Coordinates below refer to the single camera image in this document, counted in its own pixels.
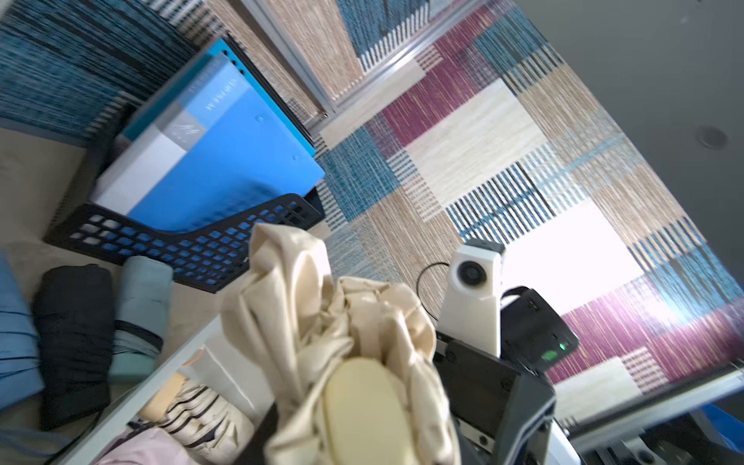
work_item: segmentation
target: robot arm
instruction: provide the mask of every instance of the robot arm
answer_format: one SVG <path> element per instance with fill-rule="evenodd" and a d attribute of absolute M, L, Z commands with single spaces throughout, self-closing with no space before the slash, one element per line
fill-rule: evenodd
<path fill-rule="evenodd" d="M 452 255 L 434 365 L 458 424 L 463 464 L 578 465 L 542 374 L 578 338 L 533 289 L 501 308 L 504 246 L 468 240 Z"/>

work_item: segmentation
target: black electronic device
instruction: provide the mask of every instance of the black electronic device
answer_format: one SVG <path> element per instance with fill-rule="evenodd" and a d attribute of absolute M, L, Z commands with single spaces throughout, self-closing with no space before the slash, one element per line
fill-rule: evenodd
<path fill-rule="evenodd" d="M 527 442 L 553 420 L 556 394 L 541 376 L 444 334 L 434 366 L 461 434 L 482 454 L 474 464 L 530 463 Z"/>
<path fill-rule="evenodd" d="M 579 338 L 535 289 L 518 295 L 501 309 L 501 357 L 546 371 L 576 350 Z"/>

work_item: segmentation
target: beige cloth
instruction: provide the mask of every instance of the beige cloth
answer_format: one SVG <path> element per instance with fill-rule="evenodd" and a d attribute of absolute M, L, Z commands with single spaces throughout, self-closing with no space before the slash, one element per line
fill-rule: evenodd
<path fill-rule="evenodd" d="M 230 343 L 261 366 L 276 397 L 279 426 L 264 449 L 269 464 L 335 463 L 322 392 L 350 356 L 378 359 L 400 381 L 421 464 L 460 463 L 449 401 L 431 362 L 434 327 L 411 288 L 361 278 L 334 286 L 325 244 L 289 226 L 256 225 L 249 257 L 237 292 L 225 296 L 222 325 Z"/>

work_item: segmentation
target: purple carpet tile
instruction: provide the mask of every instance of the purple carpet tile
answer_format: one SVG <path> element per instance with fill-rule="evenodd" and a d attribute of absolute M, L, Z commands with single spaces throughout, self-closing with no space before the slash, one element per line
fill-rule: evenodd
<path fill-rule="evenodd" d="M 398 136 L 395 135 L 395 132 L 390 128 L 388 120 L 382 113 L 377 113 L 374 115 L 374 118 L 367 121 L 367 123 L 365 123 L 365 128 L 367 128 L 370 137 L 372 137 L 374 143 L 377 144 L 377 147 L 385 160 L 403 150 L 403 147 L 400 145 L 400 141 L 398 140 Z"/>
<path fill-rule="evenodd" d="M 472 41 L 496 20 L 491 9 L 484 5 L 437 39 L 434 47 L 442 57 L 453 57 L 472 44 Z"/>
<path fill-rule="evenodd" d="M 670 382 L 744 356 L 744 342 L 724 309 L 671 329 L 647 347 Z"/>
<path fill-rule="evenodd" d="M 654 336 L 650 320 L 665 308 L 645 276 L 565 314 L 563 320 L 579 337 L 579 348 L 548 372 L 563 381 L 598 363 L 643 347 Z"/>
<path fill-rule="evenodd" d="M 462 63 L 445 58 L 382 110 L 405 147 L 478 93 Z"/>
<path fill-rule="evenodd" d="M 488 64 L 481 51 L 473 44 L 459 51 L 454 60 L 465 70 L 465 74 L 475 84 L 479 92 L 498 79 L 496 70 Z"/>

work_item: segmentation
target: patterned carpet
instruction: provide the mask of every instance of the patterned carpet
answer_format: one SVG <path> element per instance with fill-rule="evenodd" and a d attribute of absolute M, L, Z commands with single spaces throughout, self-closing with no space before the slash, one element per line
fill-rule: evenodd
<path fill-rule="evenodd" d="M 413 285 L 464 239 L 507 244 L 505 285 L 537 289 L 580 337 L 549 373 L 568 422 L 744 353 L 742 289 L 513 3 L 418 62 L 423 77 L 318 158 L 314 232 L 336 275 Z M 445 286 L 424 275 L 429 309 Z"/>
<path fill-rule="evenodd" d="M 243 24 L 236 1 L 102 1 L 137 24 L 122 30 L 121 21 L 92 14 L 92 3 L 18 0 L 0 24 L 0 52 L 15 67 L 0 74 L 26 89 L 27 107 L 3 116 L 87 138 L 112 107 L 146 99 L 211 36 L 230 31 L 306 121 L 318 110 Z M 267 1 L 333 95 L 450 3 L 312 0 L 305 9 Z M 42 11 L 44 20 L 28 11 Z M 83 34 L 91 24 L 94 33 Z M 70 56 L 74 66 L 63 67 L 51 42 L 34 42 L 44 34 L 68 40 L 71 51 L 94 43 L 105 53 L 83 62 Z M 171 53 L 134 49 L 157 41 Z M 18 54 L 31 43 L 36 55 Z M 18 77 L 29 69 L 57 87 Z M 12 97 L 13 86 L 0 97 Z M 413 285 L 464 239 L 507 244 L 504 284 L 537 289 L 581 339 L 549 373 L 557 414 L 568 422 L 744 353 L 744 292 L 510 0 L 489 1 L 383 87 L 318 140 L 327 218 L 313 232 L 325 239 L 335 275 Z M 57 90 L 43 104 L 34 100 L 46 89 Z M 427 308 L 440 306 L 445 287 L 441 267 L 424 275 Z"/>

